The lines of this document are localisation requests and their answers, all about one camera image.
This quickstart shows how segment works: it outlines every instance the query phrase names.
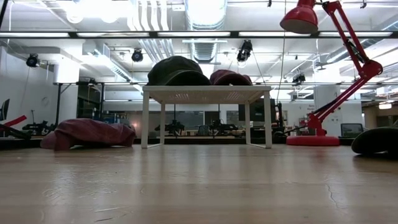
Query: chair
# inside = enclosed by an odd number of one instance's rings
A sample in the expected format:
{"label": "chair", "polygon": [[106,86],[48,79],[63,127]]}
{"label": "chair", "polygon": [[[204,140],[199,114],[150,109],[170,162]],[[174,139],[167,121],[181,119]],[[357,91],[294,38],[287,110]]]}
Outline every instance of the chair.
{"label": "chair", "polygon": [[209,136],[209,126],[208,125],[199,126],[197,136]]}

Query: dark green hat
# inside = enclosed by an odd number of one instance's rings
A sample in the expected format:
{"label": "dark green hat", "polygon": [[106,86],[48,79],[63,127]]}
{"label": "dark green hat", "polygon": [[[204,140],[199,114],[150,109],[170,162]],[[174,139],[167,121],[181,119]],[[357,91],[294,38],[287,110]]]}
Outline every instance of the dark green hat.
{"label": "dark green hat", "polygon": [[147,85],[211,85],[199,64],[182,56],[171,56],[158,62],[148,73]]}

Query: table leg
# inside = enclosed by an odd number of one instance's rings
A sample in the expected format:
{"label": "table leg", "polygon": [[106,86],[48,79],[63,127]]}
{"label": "table leg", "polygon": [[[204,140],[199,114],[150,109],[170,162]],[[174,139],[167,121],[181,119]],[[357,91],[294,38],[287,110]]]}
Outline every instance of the table leg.
{"label": "table leg", "polygon": [[142,132],[141,148],[148,148],[148,126],[149,126],[149,92],[144,91],[144,101],[142,102]]}
{"label": "table leg", "polygon": [[160,109],[160,143],[164,144],[164,136],[165,136],[165,120],[166,120],[166,104],[161,104]]}
{"label": "table leg", "polygon": [[264,92],[264,121],[266,131],[266,148],[272,148],[272,121],[271,121],[271,100],[269,99],[269,91]]}
{"label": "table leg", "polygon": [[250,103],[246,102],[244,105],[244,120],[246,122],[246,144],[251,143],[250,137]]}

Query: lamp base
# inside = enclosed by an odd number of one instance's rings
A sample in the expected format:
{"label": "lamp base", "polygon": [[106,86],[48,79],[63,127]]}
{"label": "lamp base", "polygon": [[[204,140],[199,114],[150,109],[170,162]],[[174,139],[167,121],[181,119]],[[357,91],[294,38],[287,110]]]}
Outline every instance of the lamp base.
{"label": "lamp base", "polygon": [[288,136],[290,146],[339,146],[340,140],[334,136]]}

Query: spotlight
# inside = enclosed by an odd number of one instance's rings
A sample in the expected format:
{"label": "spotlight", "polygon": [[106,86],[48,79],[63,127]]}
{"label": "spotlight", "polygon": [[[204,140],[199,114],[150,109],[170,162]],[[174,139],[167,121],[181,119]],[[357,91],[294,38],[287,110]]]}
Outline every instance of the spotlight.
{"label": "spotlight", "polygon": [[38,57],[39,56],[37,54],[30,54],[29,58],[27,58],[27,60],[26,60],[26,65],[31,68],[38,67],[40,64],[40,60],[38,59]]}
{"label": "spotlight", "polygon": [[253,50],[253,45],[250,40],[244,40],[242,47],[239,49],[238,62],[245,62],[250,57],[250,52]]}
{"label": "spotlight", "polygon": [[132,53],[131,59],[133,62],[141,62],[144,59],[141,53],[142,49],[134,49],[134,53]]}
{"label": "spotlight", "polygon": [[293,81],[292,83],[294,83],[295,85],[299,85],[301,83],[305,82],[305,75],[300,73],[296,76],[293,77]]}

